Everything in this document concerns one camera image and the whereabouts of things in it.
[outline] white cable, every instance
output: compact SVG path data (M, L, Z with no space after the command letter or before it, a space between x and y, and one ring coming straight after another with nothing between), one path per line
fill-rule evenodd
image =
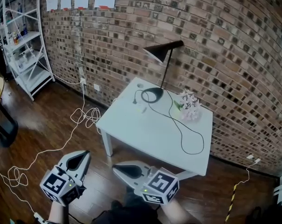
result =
M63 79L61 79L61 80L64 81L64 82L66 82L66 83L68 83L68 84L80 84L80 83L81 83L81 82L79 82L79 83L70 83L70 82L67 82L67 81L65 81L65 80L63 80ZM33 213L35 213L35 212L34 212L32 206L30 205L30 203L29 203L28 201L26 201L26 200L20 199L20 198L18 197L18 195L17 195L16 193L14 193L14 192L11 190L11 187L17 187L17 186L19 186L19 185L22 185L22 186L27 186L27 185L28 185L28 178L27 178L27 176L26 176L24 173L21 173L21 174L20 174L20 170L24 170L24 171L29 170L29 169L31 168L31 166L35 163L35 161L37 160L37 157L38 157L39 154L42 154L42 153L45 153L45 152L59 151L59 150L64 149L65 146L67 145L67 143L71 140L72 135L73 135L73 132L75 131L75 129L78 127L78 125L79 125L80 123L82 123L82 122L86 119L85 126L86 126L86 128L90 128L93 124L96 124L96 122L101 118L101 114L100 114L100 111L99 111L98 108L90 108L87 112L84 112L84 111L83 111L83 110L84 110L84 107L85 107L84 87L82 88L82 91L83 91L83 106L82 106L82 108L77 108L77 109L71 114L71 116L70 116L70 119L71 119L74 123L76 123L76 126L75 126L74 129L72 130L72 132L71 132L71 134L70 134L70 138L65 142L65 144L63 145L63 147L61 147L61 148L59 148L59 149L48 149L48 150L39 152L39 153L36 155L34 161L29 165L28 168L19 168L19 167L17 167L17 166L13 166L13 167L11 167L11 168L8 170L7 176L4 176L4 175L2 175L2 174L0 173L0 176L2 177L3 182L5 183L5 185L7 185L7 186L9 187L10 191L11 191L13 194L15 194L15 195L17 196L17 198L18 198L20 201L26 202L26 203L30 206L30 209L32 210ZM76 121L76 120L74 120L74 119L72 118L72 116L76 113L77 110L81 111L81 115L80 115L80 117L78 118L78 120ZM14 178L10 178L10 176L9 176L9 172L10 172L12 169L14 170ZM21 177L22 177L22 176L24 176L24 177L26 178L26 183L22 183L22 182L21 182ZM11 183L11 181L16 181L17 184L16 184L16 185L13 185L13 184Z
M251 166L253 166L253 165L255 165L255 164L257 164L258 162L254 162L253 164L251 164L251 165L249 165L247 168L246 168L246 170L247 170L247 172L248 172L248 179L246 180L246 181L240 181L238 184L240 184L240 183L246 183L248 180L249 180L249 171L248 171L248 168L250 168Z

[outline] wooden floor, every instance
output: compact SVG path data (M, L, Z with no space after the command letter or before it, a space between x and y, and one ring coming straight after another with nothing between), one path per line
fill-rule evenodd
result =
M40 151L62 147L75 127L69 117L76 108L82 106L83 102L82 97L57 83L47 85L32 102L25 92L11 81L6 83L2 98L4 107L19 123L18 135L12 146L10 148L0 146L0 172L4 175L7 175L7 170L13 165L27 168ZM86 103L85 109L92 107L92 104ZM138 159L158 168L163 166L170 171L179 172L179 169L133 150L117 140L113 140L112 143L115 148L114 155L110 158L106 156L101 136L96 132L96 128L87 129L81 124L62 151L39 155L31 169L25 172L29 185L13 188L13 191L20 198L29 201L34 211L47 218L51 202L39 187L41 178L64 154L89 150L92 160L84 180L87 190L79 200L76 199L70 205L69 211L81 222L90 223L103 210L109 209L112 200L122 201L124 197L125 186L113 175L112 164ZM181 188L176 197L203 224L223 224L230 205L233 185L246 180L247 177L245 170L210 158L207 175L181 181ZM276 179L251 173L250 181L237 188L228 223L243 224L245 216L255 206L270 205L273 201L275 183ZM10 192L0 177L0 223L9 223L10 218L32 223L33 213L26 203L20 202ZM169 223L162 211L160 219L163 223Z

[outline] white table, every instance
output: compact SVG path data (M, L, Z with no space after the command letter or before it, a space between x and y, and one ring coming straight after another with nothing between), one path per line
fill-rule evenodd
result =
M184 169L185 171L177 174L180 180L195 175L205 176L210 152L213 113L201 107L199 120L183 122L204 138L204 149L200 154L186 154L181 148L181 134L172 119L151 110L148 104L142 101L140 91L136 93L136 100L147 107L146 111L139 112L137 106L133 104L136 90L151 87L157 86L140 78L134 78L97 122L96 126L101 130L107 155L113 154L110 139L110 136L113 136L150 156ZM169 93L173 100L179 102L179 95ZM151 104L151 107L168 115L171 103L169 94L164 91L162 98ZM174 105L170 113L179 120L178 109ZM188 153L199 153L203 147L202 137L178 122L177 125L183 134L184 150Z

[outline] black cable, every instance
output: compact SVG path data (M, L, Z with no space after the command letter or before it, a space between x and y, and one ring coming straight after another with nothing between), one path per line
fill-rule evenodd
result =
M80 222L78 219L76 219L73 215L71 215L70 213L68 213L68 215L70 215L73 219L75 219L78 223L80 223L80 224L85 224L85 223L83 223L83 222Z
M137 90L137 91L135 92L135 99L134 99L134 101L133 101L133 103L134 103L134 104L136 104L136 103L137 103L137 102L136 102L136 93L137 93L138 91L142 91L142 90ZM162 113L160 113L160 112L158 112L158 111L154 110L154 109L151 107L151 105L148 103L149 107L150 107L150 108L151 108L154 112L156 112L156 113L158 113L158 114L160 114L160 115L163 115L163 116L165 116L165 117L170 118L170 119L172 119L172 120L173 120L174 124L176 125L176 127L178 128L178 130L179 130L179 132L180 132L180 134L181 134L181 141L180 141L180 145L181 145L181 149L182 149L182 151L183 151L183 152L185 152L186 154L190 154L190 155L196 155L196 154L200 154L200 153L202 153L202 152L203 152L203 150L204 150L204 147L205 147L205 144L204 144L204 138L203 138L203 136L202 136L199 132L196 132L196 131L194 131L194 130L190 129L189 127L187 127L186 125L184 125L183 123L181 123L179 120L174 119L174 118L171 116L171 114L170 114L170 110L171 110L171 108L172 108L172 106L173 106L173 103L174 103L174 102L173 102L173 99L172 99L172 97L171 97L170 93L169 93L168 91L167 91L167 93L168 93L168 95L170 96L171 101L172 101L172 103L171 103L171 107L170 107L170 109L169 109L169 116L167 116L167 115L165 115L165 114L162 114ZM188 153L187 151L185 151L185 150L184 150L183 145L182 145L183 134L182 134L181 130L179 129L179 127L178 127L178 125L176 124L176 122L175 122L175 121L179 122L179 123L180 123L180 124L182 124L184 127L186 127L187 129L189 129L190 131L192 131L192 132L194 132L194 133L197 133L197 134L199 134L199 135L202 137L202 140L203 140L203 147L202 147L202 150L201 150L200 152L195 153L195 154L191 154L191 153Z

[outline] white shelving unit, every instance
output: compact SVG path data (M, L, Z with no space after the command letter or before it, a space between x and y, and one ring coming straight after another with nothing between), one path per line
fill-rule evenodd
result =
M24 0L22 0L22 12L11 9L12 1L14 0L2 0L0 2L0 18L1 15L3 15L3 25L0 26L0 32L2 32L2 44L4 44L3 37L7 38L7 44L3 45L3 53L7 65L11 68L15 81L30 96L32 101L34 101L34 94L36 94L49 81L55 81L42 35L40 0L36 0L36 8L26 12L23 11L25 5ZM7 11L11 12L13 15L13 18L10 21L6 21ZM18 40L17 44L14 44L13 40L9 40L10 24L17 27L16 21L22 19L23 24L25 17L27 17L28 20L37 21L39 31L28 31L27 34L23 35ZM40 50L31 52L29 43L35 38L40 39L41 48ZM27 59L23 58L23 53L29 55Z

